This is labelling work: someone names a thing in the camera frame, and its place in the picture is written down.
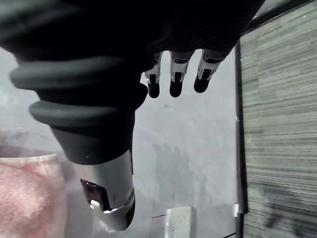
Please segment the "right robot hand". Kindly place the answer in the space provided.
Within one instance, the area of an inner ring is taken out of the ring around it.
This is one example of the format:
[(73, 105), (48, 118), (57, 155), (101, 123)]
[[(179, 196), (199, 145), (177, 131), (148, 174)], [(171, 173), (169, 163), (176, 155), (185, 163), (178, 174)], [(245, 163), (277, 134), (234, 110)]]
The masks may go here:
[(18, 67), (29, 110), (47, 124), (80, 173), (87, 202), (107, 227), (134, 217), (135, 112), (159, 95), (162, 53), (170, 52), (170, 94), (178, 97), (194, 51), (194, 83), (206, 91), (261, 8), (261, 0), (3, 0), (0, 46)]

